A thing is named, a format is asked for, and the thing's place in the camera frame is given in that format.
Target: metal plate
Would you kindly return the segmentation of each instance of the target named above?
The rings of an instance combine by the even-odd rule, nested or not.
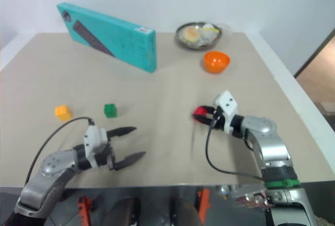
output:
[[[184,32],[186,30],[186,28],[188,27],[195,27],[196,29],[200,29],[203,27],[203,25],[205,24],[211,24],[211,23],[207,23],[207,22],[190,22],[187,24],[184,24],[182,26],[180,26],[177,31],[176,31],[176,35],[175,35],[175,39],[176,41],[187,48],[193,49],[193,50],[205,50],[205,49],[209,49],[213,46],[215,46],[215,44],[219,41],[220,37],[222,36],[222,30],[221,28],[219,28],[218,26],[211,24],[214,26],[215,29],[218,30],[218,33],[216,35],[216,37],[214,38],[213,41],[211,42],[205,42],[203,40],[198,40],[197,42],[191,43],[188,42],[184,39]]]

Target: yellow cube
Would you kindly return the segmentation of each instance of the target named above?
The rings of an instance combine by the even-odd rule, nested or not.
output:
[[[55,107],[54,115],[57,116],[61,121],[67,121],[72,119],[71,111],[66,105]]]

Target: wooden floor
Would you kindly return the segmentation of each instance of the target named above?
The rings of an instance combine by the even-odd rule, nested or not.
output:
[[[314,103],[335,103],[335,37],[297,80]]]

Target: bread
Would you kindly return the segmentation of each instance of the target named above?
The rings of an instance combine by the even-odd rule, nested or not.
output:
[[[190,43],[196,43],[200,39],[200,33],[195,27],[188,27],[184,31],[184,39]]]

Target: black cable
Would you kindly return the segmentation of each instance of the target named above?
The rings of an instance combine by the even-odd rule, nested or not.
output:
[[[246,139],[243,139],[245,145],[247,146],[248,149],[250,149],[251,151],[253,151],[253,148],[249,146],[248,142]]]
[[[206,149],[205,149],[205,153],[206,153],[206,159],[209,163],[209,165],[214,168],[216,171],[219,171],[221,173],[224,173],[224,174],[228,174],[228,175],[239,175],[239,176],[244,176],[244,177],[249,177],[249,178],[254,178],[254,179],[257,179],[257,180],[263,180],[262,178],[256,176],[256,175],[251,175],[251,174],[247,174],[247,173],[241,173],[241,172],[232,172],[232,171],[225,171],[225,170],[222,170],[222,169],[219,169],[217,168],[216,166],[213,165],[213,163],[210,161],[209,159],[209,156],[208,156],[208,144],[209,144],[209,138],[210,138],[210,134],[211,134],[211,131],[214,127],[214,124],[215,124],[215,119],[213,119],[209,125],[209,130],[208,130],[208,134],[207,134],[207,139],[206,139]]]
[[[66,125],[70,124],[71,122],[73,121],[76,121],[76,120],[81,120],[81,119],[86,119],[88,120],[88,124],[89,125],[94,125],[94,121],[92,118],[90,117],[78,117],[78,118],[74,118],[72,120],[69,120],[68,122],[64,123],[63,125],[61,125],[59,128],[57,128],[47,139],[46,141],[43,143],[43,145],[40,147],[40,149],[38,150],[34,160],[32,161],[31,163],[31,166],[30,166],[30,169],[28,171],[28,174],[27,174],[27,178],[26,178],[26,182],[25,182],[25,185],[29,182],[29,179],[30,179],[30,175],[31,175],[31,172],[35,166],[35,163],[39,157],[39,155],[41,154],[42,150],[44,149],[44,147],[48,144],[48,142],[50,141],[50,139],[56,134],[59,132],[59,130],[61,130],[63,127],[65,127]]]

